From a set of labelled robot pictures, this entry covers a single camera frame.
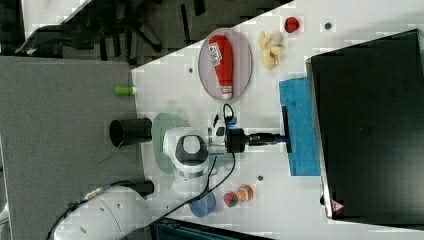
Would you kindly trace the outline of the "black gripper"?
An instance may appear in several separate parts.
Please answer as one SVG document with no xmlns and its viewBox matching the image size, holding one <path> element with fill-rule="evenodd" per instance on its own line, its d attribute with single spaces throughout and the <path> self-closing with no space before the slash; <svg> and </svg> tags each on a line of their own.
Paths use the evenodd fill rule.
<svg viewBox="0 0 424 240">
<path fill-rule="evenodd" d="M 272 133 L 246 135 L 242 128 L 229 129 L 226 134 L 225 146 L 229 153 L 242 153 L 245 151 L 247 145 L 266 146 L 279 144 L 280 137 L 280 134 Z"/>
</svg>

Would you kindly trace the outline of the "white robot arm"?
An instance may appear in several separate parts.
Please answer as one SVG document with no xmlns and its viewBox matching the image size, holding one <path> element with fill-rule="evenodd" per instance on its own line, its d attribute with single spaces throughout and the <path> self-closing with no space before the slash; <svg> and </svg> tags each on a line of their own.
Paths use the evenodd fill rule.
<svg viewBox="0 0 424 240">
<path fill-rule="evenodd" d="M 121 240 L 209 191 L 209 158 L 241 153 L 246 146 L 289 143 L 281 134 L 245 134 L 241 128 L 172 128 L 163 136 L 163 153 L 171 160 L 171 187 L 150 193 L 150 182 L 134 187 L 109 185 L 83 198 L 53 228 L 47 240 Z"/>
</svg>

